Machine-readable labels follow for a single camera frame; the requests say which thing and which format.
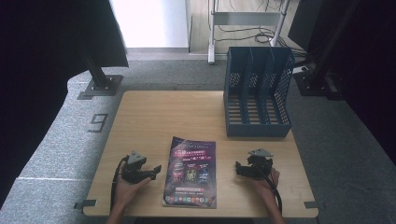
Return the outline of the person's left hand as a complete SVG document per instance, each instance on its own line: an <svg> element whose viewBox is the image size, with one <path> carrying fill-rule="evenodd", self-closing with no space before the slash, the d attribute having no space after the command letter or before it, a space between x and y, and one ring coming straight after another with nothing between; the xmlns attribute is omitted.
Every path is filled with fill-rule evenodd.
<svg viewBox="0 0 396 224"><path fill-rule="evenodd" d="M150 181L151 178L148 177L137 184L131 184L122 178L122 169L120 169L117 174L114 203L111 212L122 215L126 208L132 203L137 192Z"/></svg>

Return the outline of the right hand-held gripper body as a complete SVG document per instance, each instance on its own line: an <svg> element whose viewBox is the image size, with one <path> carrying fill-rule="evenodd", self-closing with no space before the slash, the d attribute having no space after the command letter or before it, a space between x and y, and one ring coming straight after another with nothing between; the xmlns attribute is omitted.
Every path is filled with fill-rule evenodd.
<svg viewBox="0 0 396 224"><path fill-rule="evenodd" d="M258 148L249 151L248 154L247 163L250 164L253 178L263 179L271 174L274 157L271 152Z"/></svg>

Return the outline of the blue plastic file rack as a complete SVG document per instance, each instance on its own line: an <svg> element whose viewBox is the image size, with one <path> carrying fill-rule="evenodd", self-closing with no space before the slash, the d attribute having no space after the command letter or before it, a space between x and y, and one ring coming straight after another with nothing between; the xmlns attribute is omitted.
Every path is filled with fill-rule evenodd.
<svg viewBox="0 0 396 224"><path fill-rule="evenodd" d="M285 47L230 47L223 101L230 137L284 137L291 129L287 96L294 66Z"/></svg>

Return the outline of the purple cover book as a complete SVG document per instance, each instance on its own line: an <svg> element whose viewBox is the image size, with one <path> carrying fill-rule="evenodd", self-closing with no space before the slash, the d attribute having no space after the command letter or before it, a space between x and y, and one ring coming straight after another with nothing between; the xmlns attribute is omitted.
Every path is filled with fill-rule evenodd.
<svg viewBox="0 0 396 224"><path fill-rule="evenodd" d="M217 208L216 143L174 136L163 192L164 206Z"/></svg>

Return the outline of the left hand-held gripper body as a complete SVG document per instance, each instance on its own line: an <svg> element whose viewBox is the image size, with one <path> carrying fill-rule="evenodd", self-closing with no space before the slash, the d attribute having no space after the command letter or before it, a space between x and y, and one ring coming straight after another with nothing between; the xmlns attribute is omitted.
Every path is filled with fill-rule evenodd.
<svg viewBox="0 0 396 224"><path fill-rule="evenodd" d="M146 157L133 151L128 157L127 162L122 167L121 178L131 184L137 184L150 177L149 171L141 170L141 167L146 163L146 161Z"/></svg>

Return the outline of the black metal stand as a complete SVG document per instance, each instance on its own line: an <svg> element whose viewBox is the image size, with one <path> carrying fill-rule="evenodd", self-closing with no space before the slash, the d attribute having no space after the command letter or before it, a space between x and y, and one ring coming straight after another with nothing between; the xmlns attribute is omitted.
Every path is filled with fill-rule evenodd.
<svg viewBox="0 0 396 224"><path fill-rule="evenodd" d="M289 38L306 52L299 65L306 65L308 70L294 76L302 96L326 96L331 92L326 76L347 5L344 0L301 0L297 6Z"/></svg>
<svg viewBox="0 0 396 224"><path fill-rule="evenodd" d="M79 54L92 76L86 90L79 94L78 99L91 100L94 96L114 96L121 84L122 75L107 76L102 68L95 63L81 34L77 34L77 37Z"/></svg>

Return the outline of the black curtain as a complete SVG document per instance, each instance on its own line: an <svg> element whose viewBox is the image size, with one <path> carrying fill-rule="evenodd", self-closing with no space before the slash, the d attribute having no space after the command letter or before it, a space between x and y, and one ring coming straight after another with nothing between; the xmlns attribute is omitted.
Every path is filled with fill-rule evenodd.
<svg viewBox="0 0 396 224"><path fill-rule="evenodd" d="M89 62L127 64L110 0L0 0L0 207Z"/></svg>
<svg viewBox="0 0 396 224"><path fill-rule="evenodd" d="M348 1L326 76L396 164L396 0Z"/></svg>

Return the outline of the white metal stand frame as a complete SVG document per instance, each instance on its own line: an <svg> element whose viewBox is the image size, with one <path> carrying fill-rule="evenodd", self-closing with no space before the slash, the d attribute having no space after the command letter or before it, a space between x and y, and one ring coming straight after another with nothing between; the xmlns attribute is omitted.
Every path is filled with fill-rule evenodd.
<svg viewBox="0 0 396 224"><path fill-rule="evenodd" d="M215 26L216 25L240 25L240 26L274 26L274 36L269 40L270 46L277 45L290 0L282 0L279 11L270 12L218 12L216 11L216 0L209 0L209 44L207 60L209 64L215 63Z"/></svg>

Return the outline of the person's right hand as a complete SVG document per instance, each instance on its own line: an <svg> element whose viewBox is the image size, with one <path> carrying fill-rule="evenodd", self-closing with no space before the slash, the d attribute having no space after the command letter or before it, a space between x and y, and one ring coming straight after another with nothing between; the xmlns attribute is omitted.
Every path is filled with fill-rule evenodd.
<svg viewBox="0 0 396 224"><path fill-rule="evenodd" d="M268 175L268 178L272 181L275 187L277 187L278 185L279 176L280 172L275 168L273 168L271 174ZM266 205L270 203L276 203L276 195L273 192L272 187L266 180L253 179L251 183L257 193L262 197Z"/></svg>

